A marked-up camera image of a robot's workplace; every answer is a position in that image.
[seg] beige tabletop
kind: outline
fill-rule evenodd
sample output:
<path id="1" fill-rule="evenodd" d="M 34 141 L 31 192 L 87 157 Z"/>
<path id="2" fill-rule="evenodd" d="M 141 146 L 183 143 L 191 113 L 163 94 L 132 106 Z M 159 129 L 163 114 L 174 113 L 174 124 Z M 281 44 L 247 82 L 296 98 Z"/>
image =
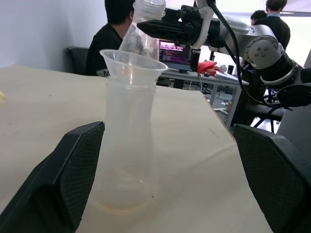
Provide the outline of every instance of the beige tabletop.
<path id="1" fill-rule="evenodd" d="M 104 120 L 106 79 L 0 70 L 0 211 L 62 136 Z M 135 215 L 86 206 L 78 233 L 271 233 L 235 141 L 200 92 L 158 87 L 152 113 L 161 191 Z"/>

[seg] cup rim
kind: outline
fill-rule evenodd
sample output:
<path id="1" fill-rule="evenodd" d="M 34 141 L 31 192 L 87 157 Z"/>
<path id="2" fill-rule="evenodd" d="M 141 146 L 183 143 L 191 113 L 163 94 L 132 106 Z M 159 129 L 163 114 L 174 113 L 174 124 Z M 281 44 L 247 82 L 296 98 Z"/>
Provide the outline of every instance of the cup rim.
<path id="1" fill-rule="evenodd" d="M 131 54 L 133 56 L 137 56 L 137 57 L 142 57 L 143 59 L 145 60 L 150 60 L 152 62 L 157 62 L 158 64 L 161 64 L 161 66 L 163 66 L 162 69 L 156 69 L 156 68 L 143 68 L 143 67 L 137 67 L 138 69 L 141 69 L 141 70 L 156 70 L 156 71 L 165 71 L 165 70 L 168 70 L 168 66 L 165 65 L 164 63 L 160 62 L 160 61 L 157 61 L 155 59 L 152 59 L 150 57 L 145 57 L 145 56 L 142 56 L 142 55 L 139 55 L 139 54 L 136 54 L 136 53 L 132 53 L 132 52 L 126 52 L 126 51 L 120 51 L 120 50 L 100 50 L 99 53 L 101 54 L 101 56 L 104 57 L 104 59 L 109 59 L 110 61 L 113 61 L 113 62 L 116 62 L 118 64 L 121 64 L 121 65 L 124 65 L 124 66 L 129 66 L 129 64 L 127 63 L 124 63 L 124 62 L 119 62 L 119 61 L 116 61 L 116 60 L 113 60 L 111 59 L 110 57 L 107 57 L 105 55 L 105 52 L 119 52 L 119 53 L 127 53 L 127 54 Z"/>

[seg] white wall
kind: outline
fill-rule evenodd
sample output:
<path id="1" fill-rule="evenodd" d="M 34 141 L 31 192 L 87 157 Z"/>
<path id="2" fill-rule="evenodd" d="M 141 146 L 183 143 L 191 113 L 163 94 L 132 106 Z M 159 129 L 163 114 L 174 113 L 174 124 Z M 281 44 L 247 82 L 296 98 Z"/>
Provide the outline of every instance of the white wall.
<path id="1" fill-rule="evenodd" d="M 105 15 L 104 0 L 1 0 L 0 67 L 65 70 L 64 48 L 89 46 Z"/>

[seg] red object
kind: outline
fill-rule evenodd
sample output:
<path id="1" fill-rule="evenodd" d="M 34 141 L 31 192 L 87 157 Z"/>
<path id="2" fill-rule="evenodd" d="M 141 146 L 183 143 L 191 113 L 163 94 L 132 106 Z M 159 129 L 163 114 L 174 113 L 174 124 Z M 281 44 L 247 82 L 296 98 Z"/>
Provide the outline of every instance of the red object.
<path id="1" fill-rule="evenodd" d="M 215 65 L 217 62 L 200 62 L 198 64 L 198 71 L 201 74 L 205 74 L 206 72 L 210 73 L 212 76 L 215 76 L 216 71 L 220 71 Z"/>

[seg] black t-shirt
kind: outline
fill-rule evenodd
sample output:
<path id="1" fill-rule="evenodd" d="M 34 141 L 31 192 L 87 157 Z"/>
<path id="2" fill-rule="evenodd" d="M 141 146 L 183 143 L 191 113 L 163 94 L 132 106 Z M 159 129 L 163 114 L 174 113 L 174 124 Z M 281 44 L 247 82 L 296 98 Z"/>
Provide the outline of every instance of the black t-shirt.
<path id="1" fill-rule="evenodd" d="M 284 50 L 286 50 L 291 39 L 291 29 L 280 17 L 268 16 L 260 18 L 254 25 L 268 26 L 276 36 L 277 41 L 283 46 Z"/>
<path id="2" fill-rule="evenodd" d="M 110 24 L 103 26 L 93 37 L 88 50 L 86 75 L 97 76 L 97 71 L 107 69 L 104 58 L 100 55 L 99 51 L 104 49 L 118 50 L 121 43 L 122 38 Z"/>

